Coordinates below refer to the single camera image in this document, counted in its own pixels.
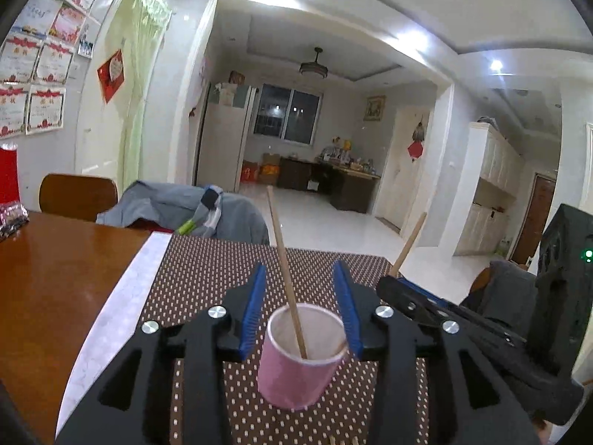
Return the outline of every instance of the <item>cup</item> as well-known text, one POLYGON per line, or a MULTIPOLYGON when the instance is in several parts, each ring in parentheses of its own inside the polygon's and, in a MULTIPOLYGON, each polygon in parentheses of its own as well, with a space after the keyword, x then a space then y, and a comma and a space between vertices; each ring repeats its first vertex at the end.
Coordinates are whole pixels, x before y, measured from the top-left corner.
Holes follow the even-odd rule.
POLYGON ((348 346, 342 320, 334 313, 314 304, 296 306, 308 359, 299 353, 288 305, 278 308, 268 321, 257 387, 272 405, 299 410, 319 400, 348 346))

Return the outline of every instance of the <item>cup rim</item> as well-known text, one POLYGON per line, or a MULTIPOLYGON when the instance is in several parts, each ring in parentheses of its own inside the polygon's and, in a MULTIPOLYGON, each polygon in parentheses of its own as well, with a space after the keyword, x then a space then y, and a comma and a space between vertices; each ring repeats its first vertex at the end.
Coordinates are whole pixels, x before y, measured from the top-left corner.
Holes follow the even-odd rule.
MULTIPOLYGON (((297 308, 313 308, 313 309, 319 310, 319 311, 331 316, 332 319, 336 320, 337 323, 340 324, 342 329, 344 328, 344 323, 342 322, 342 320, 340 320, 339 316, 337 316, 335 313, 332 313, 330 310, 328 310, 326 308, 323 308, 321 306, 318 306, 316 304, 311 304, 311 303, 296 303, 296 307, 297 308)), ((346 342, 346 345, 344 346, 344 348, 342 348, 342 351, 340 351, 338 354, 330 356, 329 358, 324 358, 324 359, 303 359, 300 356, 292 355, 289 352, 287 352, 286 350, 284 350, 272 336, 272 333, 270 332, 270 328, 271 328, 272 321, 274 321, 274 319, 277 318, 279 314, 285 312, 287 309, 288 309, 287 304, 285 304, 284 306, 282 306, 280 308, 277 308, 272 313, 270 319, 268 320, 268 326, 266 326, 266 336, 270 338, 270 343, 272 344, 274 349, 276 349, 280 354, 282 354, 283 356, 285 356, 286 358, 288 358, 292 361, 295 361, 301 365, 311 366, 311 367, 329 365, 329 364, 335 363, 337 361, 340 361, 343 358, 345 353, 348 351, 348 342, 346 342)))

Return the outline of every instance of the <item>curtain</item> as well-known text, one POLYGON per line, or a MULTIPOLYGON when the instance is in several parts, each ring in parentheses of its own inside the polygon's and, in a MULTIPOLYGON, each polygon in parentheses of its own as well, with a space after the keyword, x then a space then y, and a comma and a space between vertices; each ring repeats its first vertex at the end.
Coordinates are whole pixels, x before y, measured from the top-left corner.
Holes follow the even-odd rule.
POLYGON ((131 79, 132 92, 124 117, 118 175, 122 189, 138 179, 142 124, 146 93, 153 62, 162 36, 171 18, 171 10, 162 0, 122 0, 117 9, 118 21, 112 25, 107 40, 126 47, 124 74, 131 79))

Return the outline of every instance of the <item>ceiling lamp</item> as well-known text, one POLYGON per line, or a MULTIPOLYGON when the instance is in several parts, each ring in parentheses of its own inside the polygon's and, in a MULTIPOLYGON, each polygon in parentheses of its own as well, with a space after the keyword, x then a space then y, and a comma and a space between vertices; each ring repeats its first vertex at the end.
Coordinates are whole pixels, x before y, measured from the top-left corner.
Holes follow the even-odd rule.
POLYGON ((317 56, 315 56, 315 62, 302 63, 301 68, 299 69, 299 72, 301 72, 301 73, 312 72, 312 73, 319 75, 321 78, 326 78, 327 77, 327 67, 324 67, 320 63, 317 63, 317 59, 319 58, 319 53, 322 53, 322 52, 323 52, 323 49, 321 47, 315 47, 315 53, 317 53, 317 56))

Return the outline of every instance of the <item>dotted table mat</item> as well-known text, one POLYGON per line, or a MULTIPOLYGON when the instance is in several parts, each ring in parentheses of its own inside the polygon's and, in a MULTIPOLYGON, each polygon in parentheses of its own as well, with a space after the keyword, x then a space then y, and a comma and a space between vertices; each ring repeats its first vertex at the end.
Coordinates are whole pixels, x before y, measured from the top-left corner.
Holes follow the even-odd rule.
MULTIPOLYGON (((323 306, 339 314, 333 292, 332 265, 348 263, 355 282, 375 287, 391 267, 382 257, 288 249, 296 300, 323 306)), ((239 445, 327 445, 352 438, 365 444, 371 419, 377 366, 351 354, 339 365, 319 401, 301 411, 278 409, 257 390, 257 367, 266 325, 272 312, 286 304, 275 247, 174 235, 155 276, 140 323, 155 320, 174 326, 191 320, 200 310, 222 303, 228 288, 245 284, 256 262, 266 265, 267 291, 263 318, 253 355, 244 363, 224 363, 226 403, 233 443, 239 445)), ((417 443, 428 443, 428 393, 423 359, 418 377, 417 443)), ((171 397, 171 444, 181 445, 183 360, 174 370, 171 397)))

